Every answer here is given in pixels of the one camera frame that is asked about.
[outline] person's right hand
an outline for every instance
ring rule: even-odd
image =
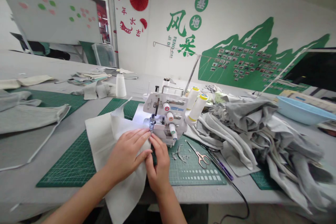
[[[168,148],[167,145],[154,134],[149,137],[149,140],[155,148],[158,164],[154,167],[152,155],[147,156],[147,176],[151,189],[157,197],[160,197],[166,193],[170,193],[170,190],[172,189],[172,186],[169,182],[170,159]]]

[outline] monitor screen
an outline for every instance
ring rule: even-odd
[[[336,52],[308,52],[288,72],[284,80],[291,80],[295,84],[303,83],[336,92]]]

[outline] table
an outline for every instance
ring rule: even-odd
[[[59,80],[70,78],[70,74],[77,71],[88,71],[97,66],[78,62],[64,61],[36,55],[23,54],[12,51],[0,50],[0,79],[31,77],[35,75],[50,75]],[[115,83],[115,77],[109,82]],[[127,99],[143,100],[142,94],[147,92],[148,81],[150,89],[154,91],[155,85],[162,84],[163,76],[139,74],[137,80],[125,80]],[[176,86],[185,88],[186,81],[174,79]],[[190,86],[204,87],[207,82],[191,82]],[[218,85],[224,92],[245,96],[245,90],[231,86]],[[54,84],[53,82],[41,83],[28,87],[29,89],[70,93],[82,87],[74,86],[67,82]],[[36,188],[35,185],[55,164],[63,153],[71,146],[77,137],[85,130],[84,121],[93,118],[109,103],[111,97],[90,100],[81,108],[66,118],[55,130],[49,141],[41,149],[34,161],[22,168],[0,172],[0,223],[16,222],[27,219],[42,212],[48,211],[66,202],[79,188]],[[299,132],[309,135],[318,141],[325,150],[325,159],[330,165],[336,167],[334,150],[336,141],[333,137],[320,132],[315,126],[304,126],[281,115],[281,119],[288,121]],[[236,178],[236,186],[249,203],[270,203],[295,205],[284,193],[280,191],[262,191],[250,176]],[[180,203],[213,203],[230,204],[242,203],[242,198],[231,186],[176,186],[173,187]],[[150,188],[145,188],[140,203],[155,203],[155,195]],[[10,209],[19,204],[12,212]]]

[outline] scissors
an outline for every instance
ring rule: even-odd
[[[206,155],[201,155],[187,140],[186,140],[186,142],[190,145],[190,147],[193,149],[193,151],[196,153],[196,155],[198,156],[198,163],[199,163],[199,165],[203,168],[203,169],[206,169],[207,168],[207,165],[209,165],[210,164],[210,158],[208,158],[208,156],[206,156]]]

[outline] green cutting mat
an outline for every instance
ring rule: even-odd
[[[261,171],[252,173],[251,177],[260,190],[282,190],[275,180],[271,178],[268,165],[259,164],[258,167]]]
[[[10,90],[9,93],[21,92],[21,91],[29,91],[31,92],[31,96],[29,96],[28,100],[38,99],[42,100],[39,107],[60,107],[64,104],[69,104],[71,106],[69,112],[66,117],[71,115],[81,106],[83,106],[87,101],[83,99],[83,96],[76,96],[72,94],[63,94],[63,93],[55,93],[55,92],[47,92],[47,91],[38,91],[32,89],[13,89]]]
[[[112,112],[120,107],[127,100],[112,99],[109,104],[100,112],[99,115]],[[140,101],[130,101],[124,107],[125,118],[132,120]],[[226,184],[222,174],[211,164],[206,171],[198,164],[196,154],[189,152],[187,143],[184,142],[182,153],[190,155],[187,164],[181,160],[174,160],[171,152],[175,152],[179,143],[169,150],[170,154],[170,182],[172,185],[200,185],[200,184]],[[202,154],[206,151],[196,142],[190,140],[192,145]],[[54,164],[54,166],[44,175],[36,187],[81,187],[94,174],[96,169],[93,163],[91,148],[86,131],[77,138],[77,140],[69,147],[63,156]]]

